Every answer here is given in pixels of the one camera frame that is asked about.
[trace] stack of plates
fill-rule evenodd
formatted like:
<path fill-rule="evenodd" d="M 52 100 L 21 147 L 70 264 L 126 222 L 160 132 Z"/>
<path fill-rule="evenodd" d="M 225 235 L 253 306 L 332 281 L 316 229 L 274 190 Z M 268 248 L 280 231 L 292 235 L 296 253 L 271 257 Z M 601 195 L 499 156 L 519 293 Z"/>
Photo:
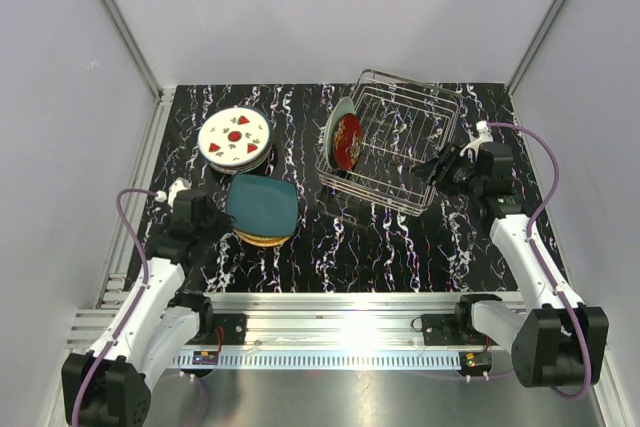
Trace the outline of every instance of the stack of plates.
<path fill-rule="evenodd" d="M 227 197 L 227 214 L 235 232 L 258 247 L 277 247 L 296 231 L 298 196 L 293 184 L 257 175 L 234 177 Z"/>
<path fill-rule="evenodd" d="M 223 174 L 248 172 L 266 160 L 273 144 L 271 124 L 259 110 L 231 107 L 209 117 L 198 133 L 198 149 Z"/>

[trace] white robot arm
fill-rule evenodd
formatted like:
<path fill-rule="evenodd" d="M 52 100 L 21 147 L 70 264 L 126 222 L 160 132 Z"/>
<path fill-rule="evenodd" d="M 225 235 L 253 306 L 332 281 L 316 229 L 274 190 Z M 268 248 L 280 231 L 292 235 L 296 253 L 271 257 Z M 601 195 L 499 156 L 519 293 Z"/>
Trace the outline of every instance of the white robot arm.
<path fill-rule="evenodd" d="M 86 354 L 70 354 L 62 367 L 67 422 L 72 423 L 76 400 L 82 401 L 74 426 L 142 425 L 151 392 L 176 353 L 190 340 L 214 332 L 209 300 L 184 292 L 183 284 L 193 248 L 231 230 L 231 220 L 210 196 L 183 181 L 171 186 L 168 200 L 173 214 L 149 239 L 146 284 L 141 273 L 102 336 Z"/>
<path fill-rule="evenodd" d="M 580 385 L 586 378 L 596 383 L 607 317 L 601 308 L 587 307 L 558 270 L 524 197 L 513 189 L 511 148 L 493 142 L 488 127 L 479 123 L 478 139 L 465 147 L 448 144 L 414 169 L 438 191 L 470 199 L 473 217 L 504 256 L 524 299 L 527 315 L 511 311 L 497 296 L 465 295 L 456 307 L 458 328 L 469 337 L 484 334 L 509 352 L 525 387 Z"/>

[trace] metal wire basket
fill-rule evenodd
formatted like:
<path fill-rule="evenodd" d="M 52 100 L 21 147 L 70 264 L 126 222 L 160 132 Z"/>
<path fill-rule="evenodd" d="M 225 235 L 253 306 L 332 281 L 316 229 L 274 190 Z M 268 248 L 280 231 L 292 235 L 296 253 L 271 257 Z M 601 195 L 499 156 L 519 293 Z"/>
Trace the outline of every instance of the metal wire basket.
<path fill-rule="evenodd" d="M 451 140 L 462 96 L 433 84 L 365 70 L 352 98 L 362 128 L 360 158 L 352 171 L 344 172 L 319 155 L 320 181 L 359 199 L 420 215 L 435 190 L 412 169 Z"/>

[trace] red wire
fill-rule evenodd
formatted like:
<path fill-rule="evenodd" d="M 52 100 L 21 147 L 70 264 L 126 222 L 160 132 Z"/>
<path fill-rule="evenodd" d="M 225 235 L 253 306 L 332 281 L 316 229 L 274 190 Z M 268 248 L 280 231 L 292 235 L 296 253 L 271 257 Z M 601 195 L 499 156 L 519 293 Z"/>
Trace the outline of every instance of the red wire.
<path fill-rule="evenodd" d="M 222 341 L 224 340 L 224 329 L 222 327 L 217 327 L 214 331 L 216 334 L 216 339 L 218 339 L 218 351 L 216 352 L 216 357 L 220 355 L 220 351 L 222 351 Z"/>
<path fill-rule="evenodd" d="M 487 350 L 489 350 L 489 347 L 491 346 L 491 339 L 488 335 L 485 335 L 485 337 L 487 338 L 487 343 L 484 346 L 484 350 L 480 352 L 481 354 L 484 354 Z"/>

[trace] green plate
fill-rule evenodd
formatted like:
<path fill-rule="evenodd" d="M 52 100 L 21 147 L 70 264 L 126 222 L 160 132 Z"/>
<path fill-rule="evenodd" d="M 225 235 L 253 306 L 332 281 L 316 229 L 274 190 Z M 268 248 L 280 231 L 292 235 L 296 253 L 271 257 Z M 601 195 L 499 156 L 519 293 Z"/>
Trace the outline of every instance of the green plate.
<path fill-rule="evenodd" d="M 238 174 L 229 187 L 227 214 L 247 234 L 289 237 L 298 224 L 296 188 L 282 180 Z"/>

